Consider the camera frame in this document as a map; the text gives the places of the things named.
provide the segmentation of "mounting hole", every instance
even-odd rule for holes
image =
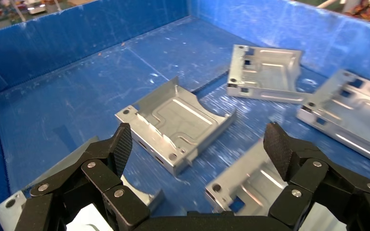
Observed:
[[[214,192],[217,192],[218,193],[218,192],[220,192],[222,190],[222,187],[219,184],[214,184],[212,186],[212,189],[213,189]]]
[[[16,200],[15,199],[12,199],[12,200],[6,202],[5,207],[10,208],[10,207],[12,207],[15,204],[15,202],[16,202]]]
[[[170,160],[176,160],[176,154],[174,154],[174,153],[171,153],[170,155],[169,155],[169,159]]]

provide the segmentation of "blue bin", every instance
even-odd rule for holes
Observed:
[[[138,144],[124,175],[163,189],[159,215],[211,212],[204,187],[277,121],[370,178],[370,160],[295,118],[297,105],[234,98],[224,84],[233,44],[301,50],[298,87],[346,69],[370,79],[370,23],[287,0],[97,0],[0,30],[0,202],[93,136],[114,113],[169,79],[216,114],[238,119],[177,178]]]

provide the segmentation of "factory floor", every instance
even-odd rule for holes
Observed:
[[[67,3],[66,0],[63,1],[63,2],[59,2],[59,5],[60,5],[60,8],[62,10],[72,7]],[[25,10],[25,11],[22,11],[22,15],[26,20],[31,20],[31,19],[34,19],[34,18],[42,17],[44,15],[55,13],[55,12],[57,12],[56,5],[55,4],[53,4],[53,5],[47,4],[47,11],[45,11],[45,12],[37,13],[37,14],[29,14],[29,12],[27,10]],[[12,24],[15,24],[15,23],[17,23],[17,22],[11,22],[10,18],[8,18],[8,17],[4,18],[3,16],[0,16],[0,29],[5,28],[7,26],[11,26]]]
[[[325,0],[296,0],[296,1],[306,3],[306,4],[309,4],[309,5],[313,5],[313,6],[318,6],[319,4],[325,2]],[[62,10],[72,7],[71,5],[68,4],[68,2],[66,0],[64,0],[62,2],[59,2],[59,5],[60,5],[60,8]],[[326,9],[331,10],[331,11],[340,12],[343,8],[342,6],[343,6],[342,4],[337,2],[337,3],[333,3],[332,5],[327,7]],[[29,12],[26,10],[26,11],[23,11],[22,14],[23,14],[23,16],[25,17],[26,20],[31,20],[31,19],[41,17],[41,16],[44,16],[44,15],[47,15],[47,14],[55,13],[55,12],[57,12],[56,5],[49,5],[48,4],[46,12],[38,13],[38,14],[29,14]],[[0,28],[11,26],[12,24],[15,24],[15,23],[17,23],[17,22],[11,22],[11,20],[9,18],[2,19],[0,17]]]

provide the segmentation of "silver metal tray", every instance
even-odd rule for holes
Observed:
[[[297,117],[370,159],[370,81],[340,70],[304,101]]]
[[[116,117],[129,123],[132,138],[177,175],[235,120],[236,112],[226,117],[208,112],[175,77]]]
[[[230,96],[301,103],[309,93],[297,92],[301,51],[235,45],[227,85]]]
[[[287,186],[259,140],[238,161],[206,186],[214,212],[234,211],[237,216],[267,216],[270,206]],[[234,203],[242,203],[235,211]],[[301,231],[341,231],[339,222],[324,206],[315,203]]]

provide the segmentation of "metal bracket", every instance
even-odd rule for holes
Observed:
[[[227,94],[301,103],[311,95],[296,91],[301,56],[301,51],[234,45]]]
[[[231,211],[235,198],[245,204],[238,216],[266,216],[287,186],[259,140],[238,161],[206,186],[207,199],[216,212]]]
[[[370,159],[370,81],[340,70],[303,102],[297,117]]]
[[[214,212],[233,211],[237,216],[267,216],[286,186],[260,139],[210,182],[205,192]],[[300,230],[343,229],[345,224],[339,222],[326,207],[315,203]]]
[[[236,112],[226,117],[208,112],[175,77],[116,117],[129,123],[132,138],[177,175],[235,120]]]
[[[22,213],[26,197],[22,191],[17,191],[0,203],[0,226],[4,231],[14,231]]]

